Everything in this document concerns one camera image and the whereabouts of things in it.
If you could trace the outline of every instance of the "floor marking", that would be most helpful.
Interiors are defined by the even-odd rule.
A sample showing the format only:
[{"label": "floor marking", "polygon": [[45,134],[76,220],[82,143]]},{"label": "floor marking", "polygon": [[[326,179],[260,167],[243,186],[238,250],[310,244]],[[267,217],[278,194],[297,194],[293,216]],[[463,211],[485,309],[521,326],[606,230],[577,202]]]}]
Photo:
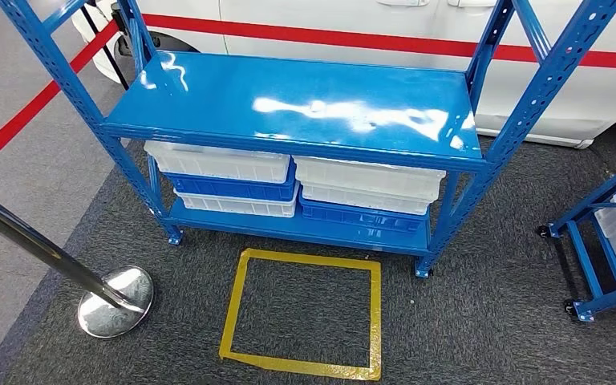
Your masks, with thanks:
[{"label": "floor marking", "polygon": [[[237,315],[240,309],[242,290],[244,289],[244,282],[246,279],[247,265],[249,264],[250,258],[369,270],[371,273],[370,366],[349,367],[329,363],[312,363],[309,361],[279,359],[261,355],[247,355],[231,351],[235,326],[237,325]],[[237,274],[235,275],[235,281],[233,283],[233,292],[230,296],[228,315],[225,318],[225,326],[223,328],[223,336],[221,337],[221,346],[218,349],[218,355],[220,355],[222,359],[234,359],[271,371],[288,371],[306,375],[325,375],[340,379],[378,380],[381,377],[381,265],[373,261],[246,249],[242,252],[240,262],[237,265]]]}]

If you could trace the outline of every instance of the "metal shelf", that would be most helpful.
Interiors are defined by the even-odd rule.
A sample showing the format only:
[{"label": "metal shelf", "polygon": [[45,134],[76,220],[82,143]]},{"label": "metal shelf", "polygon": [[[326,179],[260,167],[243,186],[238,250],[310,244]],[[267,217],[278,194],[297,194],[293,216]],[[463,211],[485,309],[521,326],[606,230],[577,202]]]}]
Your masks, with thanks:
[{"label": "metal shelf", "polygon": [[552,237],[560,237],[564,232],[570,235],[573,242],[577,258],[582,265],[582,269],[586,276],[592,298],[588,301],[582,301],[573,298],[568,301],[566,310],[580,321],[591,322],[594,320],[594,315],[598,312],[616,307],[616,290],[603,292],[598,283],[598,275],[591,264],[589,254],[587,253],[584,241],[578,231],[578,224],[583,221],[590,221],[601,242],[603,253],[606,255],[608,266],[613,274],[616,282],[616,254],[613,250],[610,240],[604,235],[601,225],[598,223],[594,211],[597,209],[614,208],[616,202],[610,199],[616,195],[616,173],[594,190],[588,197],[579,202],[573,209],[567,212],[557,221],[549,223],[548,234]]},{"label": "metal shelf", "polygon": [[484,166],[458,71],[160,51],[102,128],[293,155]]},{"label": "metal shelf", "polygon": [[[119,0],[137,78],[104,117],[51,31],[82,2],[68,0],[42,22],[26,0],[0,6],[136,193],[178,244],[177,225],[410,253],[428,277],[450,240],[616,12],[616,0],[583,0],[550,46],[527,0],[498,0],[466,71],[157,51],[136,0]],[[514,11],[539,62],[512,114],[481,152],[473,121],[488,65]],[[431,231],[387,234],[354,225],[185,210],[161,200],[120,138],[319,156],[449,171]],[[459,183],[461,173],[466,183]]]},{"label": "metal shelf", "polygon": [[296,206],[296,213],[291,218],[263,217],[191,210],[183,206],[180,198],[173,203],[168,221],[174,225],[201,229],[413,255],[427,252],[429,235],[428,221],[424,221],[416,233],[402,233],[395,230],[368,229],[357,225],[306,219],[302,216],[300,205]]}]

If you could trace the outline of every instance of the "door handle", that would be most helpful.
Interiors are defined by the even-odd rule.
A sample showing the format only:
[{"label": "door handle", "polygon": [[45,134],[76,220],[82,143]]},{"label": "door handle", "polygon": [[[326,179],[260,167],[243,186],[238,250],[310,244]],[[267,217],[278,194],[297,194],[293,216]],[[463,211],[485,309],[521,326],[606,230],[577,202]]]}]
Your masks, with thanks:
[{"label": "door handle", "polygon": [[497,0],[448,0],[448,4],[457,8],[485,8],[495,6]]},{"label": "door handle", "polygon": [[425,6],[430,0],[376,0],[385,6]]}]

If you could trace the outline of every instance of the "gray floor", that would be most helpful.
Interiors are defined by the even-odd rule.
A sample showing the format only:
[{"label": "gray floor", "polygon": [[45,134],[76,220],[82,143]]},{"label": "gray floor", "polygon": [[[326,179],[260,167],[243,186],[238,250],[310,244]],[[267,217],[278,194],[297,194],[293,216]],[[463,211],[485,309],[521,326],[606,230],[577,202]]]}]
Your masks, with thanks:
[{"label": "gray floor", "polygon": [[[573,295],[569,284],[588,295],[574,255],[564,243],[561,260],[554,243],[534,232],[616,170],[613,148],[616,135],[590,151],[524,144],[428,281],[413,277],[410,258],[385,253],[192,229],[181,246],[170,246],[112,172],[91,207],[107,203],[98,206],[97,223],[86,226],[77,255],[99,271],[127,262],[149,270],[157,285],[152,313],[121,338],[89,338],[75,325],[81,291],[69,282],[57,290],[51,274],[27,307],[43,314],[41,322],[21,338],[21,350],[12,344],[0,379],[42,385],[360,383],[218,358],[237,258],[254,247],[381,262],[381,383],[616,383],[616,310],[593,324],[571,322],[561,306]],[[142,159],[140,143],[130,149]],[[593,244],[590,252],[602,258]],[[233,350],[363,365],[367,280],[348,269],[253,261]],[[29,334],[20,321],[14,329]]]},{"label": "gray floor", "polygon": [[[30,3],[40,15],[55,4],[47,0]],[[83,46],[70,23],[54,36],[68,58]],[[102,105],[111,105],[120,95],[121,86],[92,65],[82,71],[81,78]],[[50,80],[0,9],[0,127]],[[0,153],[0,202],[64,244],[112,165],[59,95]],[[46,271],[46,266],[0,238],[0,343]]]}]

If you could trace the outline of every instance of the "white van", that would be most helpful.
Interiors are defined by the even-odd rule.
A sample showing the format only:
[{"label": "white van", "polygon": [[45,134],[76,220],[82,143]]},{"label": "white van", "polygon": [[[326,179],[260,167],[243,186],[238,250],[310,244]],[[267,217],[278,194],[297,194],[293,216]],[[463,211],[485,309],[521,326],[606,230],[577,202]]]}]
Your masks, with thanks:
[{"label": "white van", "polygon": [[[111,20],[113,2],[99,0],[97,8],[86,5],[99,29]],[[581,0],[530,2],[553,43]],[[480,39],[495,3],[496,0],[138,0],[143,14],[439,39],[434,46],[446,44],[450,55],[295,43],[148,26],[159,39],[172,39],[181,47],[201,52],[457,70],[465,70],[470,58],[451,56],[452,47],[457,42]],[[73,15],[72,21],[84,40],[93,39],[93,32],[80,12]],[[516,20],[509,24],[501,44],[529,50],[519,24]],[[108,45],[114,47],[118,39],[120,34]],[[616,122],[616,15],[591,51],[603,51],[588,54],[601,59],[590,66],[582,62],[527,140],[585,148]],[[103,74],[119,82],[102,52],[93,61]],[[526,61],[492,61],[476,112],[479,133],[494,136],[499,132],[536,69],[536,63]]]}]

